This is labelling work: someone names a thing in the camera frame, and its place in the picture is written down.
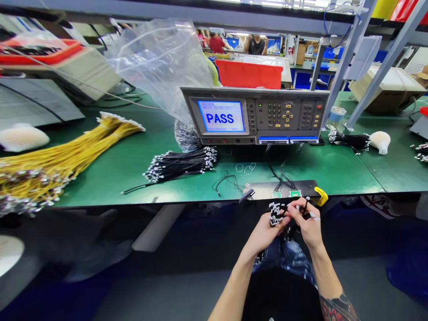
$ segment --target tester screen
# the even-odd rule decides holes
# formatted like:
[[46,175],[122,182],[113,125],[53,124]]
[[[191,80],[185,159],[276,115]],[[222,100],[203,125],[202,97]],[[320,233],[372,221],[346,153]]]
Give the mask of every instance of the tester screen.
[[240,102],[198,101],[207,132],[244,132]]

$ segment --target hand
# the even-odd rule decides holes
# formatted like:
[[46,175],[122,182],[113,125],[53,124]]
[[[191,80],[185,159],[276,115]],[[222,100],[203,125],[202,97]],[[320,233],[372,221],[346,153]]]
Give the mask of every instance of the hand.
[[[305,208],[306,199],[299,198],[297,201],[292,201],[287,205],[287,212],[285,215],[292,217],[298,226],[302,230],[303,240],[308,246],[309,250],[318,251],[320,248],[324,247],[321,236],[321,221],[310,218],[305,220],[302,217],[302,213],[296,209],[298,205],[300,208]],[[317,210],[311,203],[308,202],[308,207],[306,212],[312,212],[317,218],[320,217],[320,211]]]
[[254,260],[259,252],[271,245],[274,238],[282,233],[288,223],[290,223],[290,218],[284,217],[279,224],[271,227],[271,213],[263,214],[242,249],[241,256]]

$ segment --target red plastic bin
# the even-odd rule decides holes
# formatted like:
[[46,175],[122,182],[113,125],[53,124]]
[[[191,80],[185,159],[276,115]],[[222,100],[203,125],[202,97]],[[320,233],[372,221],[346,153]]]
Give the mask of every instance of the red plastic bin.
[[[394,9],[394,12],[391,15],[390,20],[406,22],[412,13],[414,7],[416,6],[418,0],[399,0],[397,6]],[[420,25],[428,25],[428,12],[422,18]]]
[[[42,63],[45,63],[47,65],[55,65],[64,59],[67,59],[68,57],[74,55],[76,52],[79,52],[82,50],[82,44],[74,39],[61,39],[68,48],[58,50],[57,52],[47,55],[47,56],[30,56],[31,58],[34,58]],[[16,42],[15,40],[11,39],[9,41],[4,41],[4,44],[8,46],[14,46],[14,45],[20,45],[19,42]],[[20,56],[18,54],[16,55],[2,55],[0,54],[0,65],[37,65],[37,62],[24,57]]]
[[215,60],[223,86],[281,89],[281,66]]

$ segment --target yellow clamp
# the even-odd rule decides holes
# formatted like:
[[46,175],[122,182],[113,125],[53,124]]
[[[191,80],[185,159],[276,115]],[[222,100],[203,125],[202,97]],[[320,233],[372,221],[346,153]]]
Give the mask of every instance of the yellow clamp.
[[320,189],[318,186],[315,187],[315,192],[320,194],[321,198],[319,200],[313,199],[312,201],[314,201],[317,206],[321,207],[329,200],[329,196],[322,189]]

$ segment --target gray machine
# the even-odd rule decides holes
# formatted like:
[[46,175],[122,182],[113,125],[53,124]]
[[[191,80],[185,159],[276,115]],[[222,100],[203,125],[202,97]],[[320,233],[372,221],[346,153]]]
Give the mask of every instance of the gray machine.
[[329,91],[187,88],[203,145],[318,143]]

